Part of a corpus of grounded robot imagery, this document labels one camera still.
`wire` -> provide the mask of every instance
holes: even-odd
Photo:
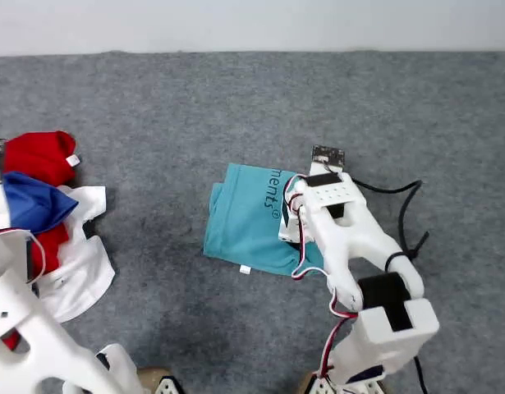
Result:
[[[398,240],[400,243],[400,247],[403,249],[403,251],[406,253],[406,256],[410,259],[413,260],[418,256],[418,252],[422,245],[427,241],[429,238],[429,232],[426,231],[424,235],[420,238],[418,243],[416,244],[414,249],[409,249],[409,246],[407,245],[407,240],[406,240],[406,232],[404,229],[404,222],[405,222],[405,216],[406,216],[406,211],[407,208],[409,207],[409,204],[413,200],[413,197],[415,197],[416,193],[422,187],[423,182],[422,180],[414,181],[410,183],[409,185],[405,185],[403,187],[399,187],[398,189],[383,189],[381,187],[376,187],[369,185],[367,183],[364,183],[362,181],[358,181],[355,178],[352,178],[352,181],[356,183],[358,186],[361,186],[363,188],[366,188],[367,190],[374,191],[376,193],[382,193],[382,194],[387,194],[387,195],[395,195],[397,193],[402,193],[407,190],[411,190],[409,194],[407,195],[406,199],[404,200],[402,206],[400,207],[400,213],[398,214]]]
[[[349,318],[344,318],[340,320],[333,328],[333,330],[328,334],[327,341],[325,342],[324,351],[321,354],[321,362],[319,363],[319,371],[316,371],[318,378],[322,379],[327,376],[328,372],[328,356],[333,348],[334,338],[342,325],[349,320]]]
[[[29,230],[16,228],[16,229],[12,229],[12,230],[1,231],[0,234],[10,234],[13,232],[21,232],[23,234],[26,234],[39,247],[40,255],[42,256],[42,268],[40,269],[40,272],[36,277],[34,277],[33,279],[26,282],[27,285],[33,285],[34,283],[36,283],[40,279],[40,277],[42,277],[44,275],[44,271],[46,271],[46,253],[44,252],[44,247],[39,242],[39,240]]]
[[[425,381],[424,381],[424,372],[422,371],[422,365],[420,364],[420,358],[418,355],[415,356],[415,367],[416,367],[416,373],[418,374],[418,381],[420,382],[420,388],[422,389],[422,392],[424,394],[429,394],[427,391],[427,387],[425,386]]]
[[[296,179],[296,178],[303,178],[305,179],[307,177],[307,175],[305,174],[295,174],[293,176],[291,176],[289,178],[289,180],[287,181],[287,183],[285,184],[285,186],[283,187],[283,201],[285,202],[285,204],[288,205],[288,202],[287,202],[287,192],[288,190],[291,188],[291,185],[292,185],[292,182]]]
[[[299,260],[298,265],[296,266],[296,268],[292,271],[291,277],[295,281],[300,281],[310,271],[318,271],[319,273],[322,273],[323,275],[325,275],[326,278],[328,278],[328,274],[322,268],[318,268],[318,267],[309,267],[309,268],[304,269],[301,273],[298,273],[298,271],[300,270],[301,266],[305,262],[305,228],[303,226],[303,220],[301,219],[300,208],[297,209],[296,213],[298,215],[298,228],[299,228],[299,231],[300,231],[300,260]],[[338,330],[340,329],[340,327],[348,319],[350,319],[350,318],[356,318],[358,316],[358,314],[352,314],[352,313],[348,313],[348,312],[338,312],[338,311],[336,311],[335,310],[336,303],[337,303],[336,287],[333,286],[333,296],[332,296],[331,300],[328,303],[328,309],[330,310],[330,312],[334,316],[342,318],[342,320],[340,320],[337,323],[337,325],[334,326],[333,330],[328,335],[327,341],[325,342],[324,350],[323,350],[322,356],[321,356],[321,362],[320,362],[320,366],[319,366],[319,371],[316,371],[316,373],[318,374],[318,376],[320,378],[323,378],[323,377],[327,376],[327,372],[328,372],[328,356],[329,356],[330,351],[331,351],[331,349],[333,347],[334,337],[336,336]]]

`gray carpet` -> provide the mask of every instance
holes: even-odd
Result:
[[[118,341],[189,393],[293,392],[333,326],[324,280],[205,258],[207,205],[229,162],[305,172],[327,144],[361,180],[425,181],[406,229],[431,231],[417,260],[441,323],[420,353],[430,391],[505,392],[505,53],[0,58],[0,136],[54,129],[78,140],[76,183],[108,186],[94,230],[117,276],[66,324],[79,343]],[[366,195],[396,236],[403,197]],[[420,392],[412,364],[388,383]]]

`blue fabric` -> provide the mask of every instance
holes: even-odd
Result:
[[[78,204],[57,188],[21,172],[5,174],[3,184],[11,227],[30,230],[34,234],[59,225]]]
[[[283,187],[294,172],[230,164],[224,183],[213,185],[204,254],[237,264],[290,275],[299,252],[278,239]],[[304,267],[324,266],[316,244],[308,243]]]

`red cloth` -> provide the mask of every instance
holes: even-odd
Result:
[[[61,223],[58,226],[52,228],[49,231],[37,234],[37,240],[44,247],[44,254],[46,254],[46,269],[44,274],[50,273],[57,268],[60,264],[58,262],[58,246],[64,242],[70,240],[64,224]],[[42,269],[42,254],[40,249],[34,242],[31,243],[32,250],[31,256],[33,258],[33,277],[39,275]]]
[[[4,342],[4,345],[6,345],[9,350],[15,350],[20,340],[21,335],[17,330],[13,330],[9,336],[2,338],[2,342]]]
[[[18,171],[34,179],[60,186],[73,179],[75,172],[66,158],[75,152],[76,142],[64,131],[25,133],[6,142],[4,172]],[[64,224],[37,235],[46,254],[45,273],[57,269],[57,254],[61,243],[69,240]],[[42,269],[42,255],[33,243],[34,276]]]
[[[4,172],[18,171],[34,179],[60,186],[75,176],[66,158],[76,142],[64,131],[25,133],[6,142]]]

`label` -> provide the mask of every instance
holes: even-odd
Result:
[[[248,267],[246,265],[241,265],[239,267],[239,272],[244,273],[245,275],[250,275],[250,267]]]
[[[79,158],[77,157],[76,154],[72,154],[70,157],[66,158],[66,161],[68,164],[70,164],[72,167],[76,166],[77,164],[80,163]]]

